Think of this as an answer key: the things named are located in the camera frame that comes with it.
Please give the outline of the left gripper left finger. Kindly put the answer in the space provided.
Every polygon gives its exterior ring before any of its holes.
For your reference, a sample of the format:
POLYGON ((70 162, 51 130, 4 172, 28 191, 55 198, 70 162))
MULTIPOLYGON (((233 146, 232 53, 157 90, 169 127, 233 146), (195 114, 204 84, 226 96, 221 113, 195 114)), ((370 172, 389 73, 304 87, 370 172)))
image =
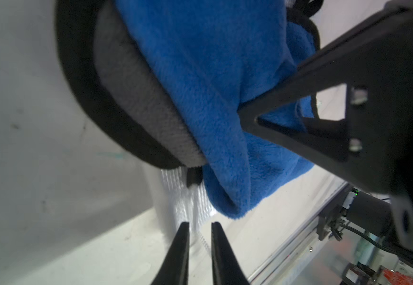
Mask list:
POLYGON ((189 278, 189 222, 180 224, 160 270, 151 285, 187 285, 189 278))

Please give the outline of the blue microfiber cleaning cloth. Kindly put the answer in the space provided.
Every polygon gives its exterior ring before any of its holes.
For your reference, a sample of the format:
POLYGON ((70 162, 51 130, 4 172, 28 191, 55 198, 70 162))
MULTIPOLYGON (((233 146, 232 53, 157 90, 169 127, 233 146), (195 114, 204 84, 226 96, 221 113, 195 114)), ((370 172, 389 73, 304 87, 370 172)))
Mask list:
POLYGON ((313 164, 243 131, 238 108, 320 47, 283 1, 58 1, 58 57, 85 114, 156 167, 201 167, 211 204, 239 219, 313 164))

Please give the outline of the clear white mesh document bag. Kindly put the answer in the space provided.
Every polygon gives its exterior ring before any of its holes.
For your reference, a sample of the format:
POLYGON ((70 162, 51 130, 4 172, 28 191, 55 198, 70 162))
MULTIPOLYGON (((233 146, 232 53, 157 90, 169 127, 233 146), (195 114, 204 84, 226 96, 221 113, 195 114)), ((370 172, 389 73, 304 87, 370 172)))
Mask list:
POLYGON ((190 225, 190 246, 199 252, 204 249, 211 255, 211 246, 201 229, 216 215, 206 194, 205 185, 187 185, 187 169, 159 169, 147 163, 143 170, 158 219, 167 244, 171 244, 183 222, 190 225))

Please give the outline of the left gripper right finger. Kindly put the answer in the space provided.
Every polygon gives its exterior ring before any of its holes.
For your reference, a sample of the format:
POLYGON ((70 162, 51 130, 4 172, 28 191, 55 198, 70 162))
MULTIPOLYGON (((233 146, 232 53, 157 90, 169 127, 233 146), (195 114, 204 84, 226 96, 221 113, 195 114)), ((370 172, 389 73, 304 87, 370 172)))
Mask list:
POLYGON ((214 285, 249 285, 219 222, 211 224, 212 278, 214 285))

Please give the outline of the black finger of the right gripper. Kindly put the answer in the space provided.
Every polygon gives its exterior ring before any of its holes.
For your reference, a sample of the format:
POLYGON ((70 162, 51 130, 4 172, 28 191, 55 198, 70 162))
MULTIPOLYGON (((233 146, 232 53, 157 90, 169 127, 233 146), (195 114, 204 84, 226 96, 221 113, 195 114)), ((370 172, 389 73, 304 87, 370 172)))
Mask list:
POLYGON ((385 7, 238 111, 243 130, 278 144, 362 190, 413 191, 413 7, 385 7), (304 130, 269 114, 345 86, 342 119, 302 117, 304 130))

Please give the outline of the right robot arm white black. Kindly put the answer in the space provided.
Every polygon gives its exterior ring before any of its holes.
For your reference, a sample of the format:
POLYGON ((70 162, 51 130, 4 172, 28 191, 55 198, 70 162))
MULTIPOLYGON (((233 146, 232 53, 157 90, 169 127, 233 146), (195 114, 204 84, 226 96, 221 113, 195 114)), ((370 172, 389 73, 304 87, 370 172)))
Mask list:
POLYGON ((413 267, 413 1, 384 9, 319 50, 297 73, 240 108, 243 130, 332 172, 359 193, 320 213, 320 239, 348 229, 381 238, 379 247, 413 267), (269 112, 339 84, 345 117, 303 119, 305 131, 265 119, 269 112))

